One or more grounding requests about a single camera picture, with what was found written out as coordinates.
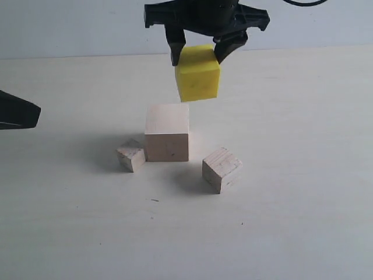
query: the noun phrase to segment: wooden cube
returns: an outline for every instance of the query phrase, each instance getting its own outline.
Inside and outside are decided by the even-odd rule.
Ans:
[[[136,172],[146,161],[142,145],[130,139],[117,149],[118,160],[121,165],[131,172]]]
[[[220,148],[202,161],[203,178],[220,194],[240,175],[242,162],[226,148]]]
[[[175,67],[176,84],[182,102],[217,97],[220,64],[212,45],[184,47]]]
[[[147,110],[145,151],[149,162],[189,160],[189,106],[157,104]]]

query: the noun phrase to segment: table surface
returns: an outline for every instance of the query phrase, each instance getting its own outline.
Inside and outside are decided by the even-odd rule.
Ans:
[[[191,161],[120,168],[148,105],[178,103],[168,55],[0,61],[42,108],[0,131],[0,278],[373,277],[373,46],[237,51],[190,103]],[[244,164],[216,195],[202,159]]]

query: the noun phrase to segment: yellow foam block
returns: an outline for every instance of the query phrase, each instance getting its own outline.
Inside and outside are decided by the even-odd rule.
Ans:
[[[184,47],[175,67],[175,77],[182,102],[216,98],[220,65],[213,46]]]

